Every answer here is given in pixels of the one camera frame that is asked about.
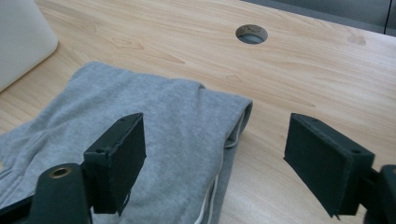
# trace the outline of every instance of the folded fabric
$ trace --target folded fabric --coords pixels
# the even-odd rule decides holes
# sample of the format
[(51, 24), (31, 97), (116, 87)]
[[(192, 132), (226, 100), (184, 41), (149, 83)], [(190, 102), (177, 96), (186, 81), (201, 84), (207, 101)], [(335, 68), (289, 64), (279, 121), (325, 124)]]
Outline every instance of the folded fabric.
[(121, 217), (93, 223), (217, 223), (252, 102), (186, 79), (88, 63), (38, 116), (0, 135), (0, 208), (34, 194), (52, 166), (83, 152), (117, 119), (144, 114), (145, 164)]

